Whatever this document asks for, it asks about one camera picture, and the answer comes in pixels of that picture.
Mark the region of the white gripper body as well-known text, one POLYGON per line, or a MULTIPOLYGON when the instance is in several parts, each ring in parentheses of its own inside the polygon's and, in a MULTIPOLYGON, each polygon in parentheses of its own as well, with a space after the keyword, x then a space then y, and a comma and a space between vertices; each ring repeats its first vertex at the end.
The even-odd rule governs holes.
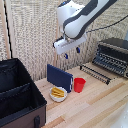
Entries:
POLYGON ((53 46, 56 49, 56 53, 58 55, 65 53, 66 51, 80 45, 81 43, 85 42, 87 39, 87 35, 83 34, 83 36, 79 39, 70 39, 67 38, 65 34, 63 34, 60 38, 58 38, 54 43, 53 46))

